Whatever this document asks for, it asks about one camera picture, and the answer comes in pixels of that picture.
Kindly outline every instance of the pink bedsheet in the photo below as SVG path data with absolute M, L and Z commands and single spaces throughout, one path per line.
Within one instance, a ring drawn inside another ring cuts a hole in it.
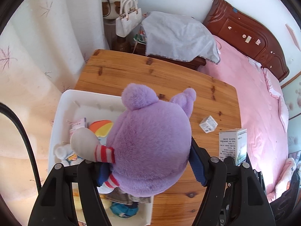
M 236 88 L 241 126 L 247 128 L 247 150 L 253 169 L 262 171 L 267 194 L 274 190 L 288 157 L 287 133 L 279 118 L 278 100 L 272 97 L 262 70 L 246 56 L 216 37 L 221 52 L 218 65 L 207 61 L 198 71 Z

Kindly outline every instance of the pink paper on wall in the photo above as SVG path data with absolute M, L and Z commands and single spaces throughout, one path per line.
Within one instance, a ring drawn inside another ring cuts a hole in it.
M 286 25 L 286 28 L 288 29 L 288 31 L 289 31 L 289 33 L 290 33 L 290 35 L 291 35 L 293 41 L 294 41 L 296 47 L 299 49 L 299 51 L 301 51 L 299 42 L 298 42 L 298 40 L 297 40 L 297 37 L 296 37 L 296 35 L 295 35 L 293 29 L 290 28 L 288 24 L 285 24 L 285 25 Z

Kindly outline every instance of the white plastic basket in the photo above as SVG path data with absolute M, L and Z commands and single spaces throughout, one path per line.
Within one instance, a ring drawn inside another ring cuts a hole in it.
M 54 155 L 54 149 L 62 142 L 68 143 L 69 122 L 76 122 L 86 117 L 90 124 L 99 120 L 111 120 L 115 122 L 117 117 L 125 110 L 121 97 L 94 92 L 77 90 L 65 91 L 58 104 L 49 146 L 48 172 L 51 171 L 60 160 Z M 120 218 L 114 215 L 109 209 L 108 217 L 112 226 L 145 226 L 150 225 L 153 210 L 153 201 L 150 204 L 139 204 L 137 215 L 131 218 Z

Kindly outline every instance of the gray cloth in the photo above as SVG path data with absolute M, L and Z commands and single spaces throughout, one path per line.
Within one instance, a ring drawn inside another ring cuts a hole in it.
M 105 195 L 106 199 L 120 204 L 132 205 L 133 202 L 143 204 L 151 203 L 150 197 L 135 197 L 133 195 L 124 193 L 120 188 L 115 188 L 111 193 Z
M 190 62 L 200 56 L 220 61 L 216 41 L 210 31 L 194 18 L 150 12 L 142 21 L 146 34 L 146 55 Z

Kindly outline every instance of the carved headboard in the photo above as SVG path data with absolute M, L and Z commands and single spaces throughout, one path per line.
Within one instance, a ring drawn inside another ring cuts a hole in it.
M 213 1 L 203 24 L 213 35 L 268 68 L 279 81 L 288 76 L 290 71 L 274 35 L 225 0 Z

